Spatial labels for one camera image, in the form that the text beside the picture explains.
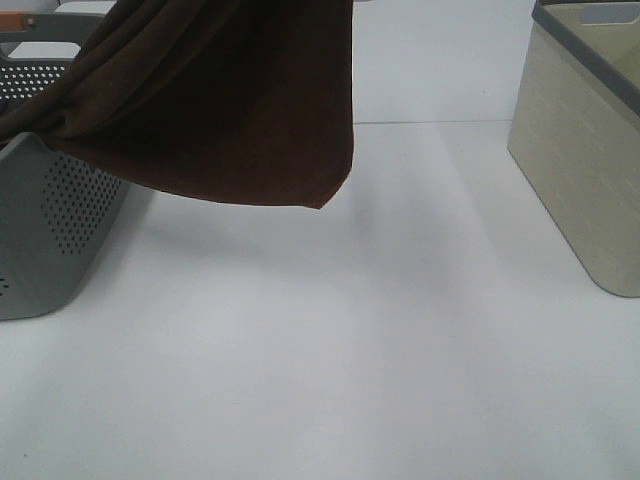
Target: laundry basket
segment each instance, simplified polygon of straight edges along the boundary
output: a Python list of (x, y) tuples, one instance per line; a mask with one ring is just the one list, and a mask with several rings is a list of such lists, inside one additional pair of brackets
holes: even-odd
[(640, 297), (640, 2), (533, 17), (509, 150), (592, 279)]
[[(101, 16), (0, 13), (0, 43), (82, 45)], [(65, 71), (70, 59), (0, 53), (0, 108), (13, 109)], [(73, 296), (129, 184), (51, 151), (34, 133), (0, 150), (0, 320), (39, 316)]]

